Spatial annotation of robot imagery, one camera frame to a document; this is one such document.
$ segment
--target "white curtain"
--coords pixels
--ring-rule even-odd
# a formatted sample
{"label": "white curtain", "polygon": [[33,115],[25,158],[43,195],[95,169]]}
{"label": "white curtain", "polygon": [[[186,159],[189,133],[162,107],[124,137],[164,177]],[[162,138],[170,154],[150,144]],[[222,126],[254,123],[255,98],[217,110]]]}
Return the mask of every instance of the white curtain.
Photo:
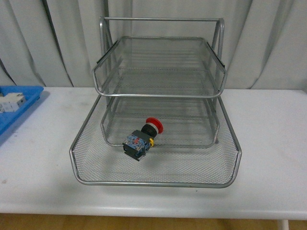
{"label": "white curtain", "polygon": [[[306,0],[0,0],[1,85],[93,86],[98,21],[110,16],[225,19],[227,88],[307,86]],[[122,35],[202,36],[214,24],[111,22]]]}

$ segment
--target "blue plastic bin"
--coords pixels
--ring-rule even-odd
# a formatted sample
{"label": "blue plastic bin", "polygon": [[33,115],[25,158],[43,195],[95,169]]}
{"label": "blue plastic bin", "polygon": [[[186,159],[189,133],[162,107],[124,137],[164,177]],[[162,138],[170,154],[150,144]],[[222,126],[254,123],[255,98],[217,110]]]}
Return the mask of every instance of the blue plastic bin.
{"label": "blue plastic bin", "polygon": [[39,99],[43,90],[41,86],[0,86],[3,96],[11,92],[22,92],[27,100],[16,112],[0,113],[0,135]]}

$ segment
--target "white table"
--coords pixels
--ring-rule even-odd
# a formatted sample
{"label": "white table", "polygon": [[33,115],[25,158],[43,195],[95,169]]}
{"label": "white table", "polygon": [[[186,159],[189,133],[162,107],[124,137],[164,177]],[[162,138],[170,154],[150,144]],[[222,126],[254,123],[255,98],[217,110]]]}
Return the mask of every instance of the white table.
{"label": "white table", "polygon": [[69,148],[92,107],[93,88],[45,88],[0,136],[0,212],[139,217],[307,219],[307,94],[225,90],[242,148],[225,189],[86,186]]}

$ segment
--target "tray rim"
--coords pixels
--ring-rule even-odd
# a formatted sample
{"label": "tray rim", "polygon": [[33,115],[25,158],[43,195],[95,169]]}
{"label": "tray rim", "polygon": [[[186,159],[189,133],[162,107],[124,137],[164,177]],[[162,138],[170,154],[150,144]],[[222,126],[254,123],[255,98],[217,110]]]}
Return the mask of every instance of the tray rim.
{"label": "tray rim", "polygon": [[[124,39],[132,38],[132,39],[182,39],[182,40],[201,40],[206,48],[209,50],[209,53],[211,57],[214,59],[218,69],[224,73],[224,77],[221,83],[221,86],[219,89],[216,90],[216,92],[209,96],[209,95],[171,95],[171,94],[133,94],[133,93],[105,93],[104,89],[109,84],[110,80],[106,79],[101,89],[99,89],[98,80],[96,77],[96,70],[102,66],[102,64],[108,59],[108,57],[113,53],[113,51],[116,49],[116,47],[120,44],[120,42]],[[97,91],[97,93],[104,97],[163,97],[163,98],[203,98],[203,99],[212,99],[220,96],[225,88],[226,80],[227,80],[227,70],[225,69],[224,63],[218,58],[217,54],[214,52],[212,47],[209,45],[209,43],[206,41],[206,39],[202,37],[173,37],[173,36],[123,36],[119,40],[117,40],[110,49],[97,61],[96,66],[92,69],[92,77],[94,79],[94,86]]]}
{"label": "tray rim", "polygon": [[77,165],[75,163],[75,158],[74,158],[74,154],[73,154],[73,149],[77,143],[77,141],[80,138],[81,133],[83,132],[85,126],[87,125],[90,117],[93,114],[94,109],[96,108],[99,100],[101,98],[101,95],[99,95],[93,105],[93,107],[91,108],[88,116],[86,117],[83,125],[81,126],[76,138],[74,139],[69,153],[70,153],[70,159],[71,159],[71,165],[72,165],[72,170],[74,173],[75,178],[77,179],[77,181],[79,181],[80,183],[84,184],[84,185],[111,185],[111,186],[151,186],[151,187],[192,187],[192,188],[226,188],[228,186],[230,186],[236,179],[237,173],[238,173],[238,169],[240,166],[240,161],[241,161],[241,157],[242,157],[242,149],[241,146],[238,142],[238,139],[236,137],[235,131],[230,123],[228,114],[226,112],[225,106],[223,104],[223,101],[221,99],[221,97],[218,97],[222,112],[225,116],[225,120],[226,123],[229,127],[231,136],[235,142],[235,146],[238,150],[238,154],[236,156],[236,162],[235,162],[235,167],[233,169],[233,174],[230,178],[230,180],[227,183],[224,184],[203,184],[203,183],[178,183],[178,182],[125,182],[125,181],[107,181],[107,182],[103,182],[103,181],[86,181],[83,180],[77,172]]}

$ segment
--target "silver mesh tray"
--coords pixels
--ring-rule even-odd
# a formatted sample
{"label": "silver mesh tray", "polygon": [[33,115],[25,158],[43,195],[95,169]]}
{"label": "silver mesh tray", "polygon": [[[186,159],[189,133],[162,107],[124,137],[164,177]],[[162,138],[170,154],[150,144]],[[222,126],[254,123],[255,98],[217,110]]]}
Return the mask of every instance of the silver mesh tray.
{"label": "silver mesh tray", "polygon": [[156,148],[209,148],[220,126],[213,110],[210,99],[113,98],[101,130],[107,144],[122,146],[128,134],[153,116],[164,126],[154,139]]}
{"label": "silver mesh tray", "polygon": [[[97,98],[71,146],[71,162],[79,182],[87,185],[222,188],[229,186],[234,181],[241,158],[241,149],[220,97],[216,103],[215,114],[218,123],[216,123],[214,116],[205,118],[208,114],[214,113],[214,109],[203,113],[199,120],[201,121],[200,126],[204,125],[203,128],[207,129],[207,134],[212,133],[208,138],[209,142],[213,142],[212,146],[206,148],[205,144],[189,143],[192,141],[189,137],[190,134],[192,137],[198,135],[189,131],[189,125],[194,126],[193,121],[197,121],[196,117],[199,112],[203,112],[196,110],[201,110],[202,106],[206,107],[204,100],[191,100],[189,103],[182,103],[182,106],[188,106],[186,111],[189,111],[195,118],[181,120],[185,122],[185,129],[189,133],[186,135],[183,133],[180,138],[185,141],[185,144],[193,145],[193,148],[185,148],[185,144],[177,145],[171,135],[165,131],[166,138],[164,139],[163,135],[156,138],[155,143],[158,146],[150,148],[141,161],[136,161],[124,154],[122,146],[110,144],[119,144],[123,140],[117,138],[129,135],[131,131],[139,129],[141,127],[139,124],[144,122],[142,113],[135,114],[136,118],[140,118],[140,121],[132,121],[133,118],[130,116],[132,114],[129,114],[130,120],[126,120],[124,108],[129,103],[131,104],[131,101],[113,100],[115,101],[109,102],[105,113],[106,98],[100,96]],[[140,103],[139,98],[133,98],[133,100],[135,101],[134,106],[137,107]],[[168,116],[171,117],[171,115],[177,114],[170,112]],[[120,126],[112,127],[111,123],[108,126],[108,122],[114,122],[115,119],[121,122],[121,133],[118,130]],[[101,124],[108,130],[105,131],[108,132],[107,134],[103,134]],[[214,126],[219,126],[216,139],[212,138],[214,137]],[[195,132],[201,132],[201,128],[196,129]],[[201,133],[199,135],[196,142],[207,139],[205,136],[202,138]]]}
{"label": "silver mesh tray", "polygon": [[197,37],[123,37],[93,69],[102,96],[213,98],[226,70]]}

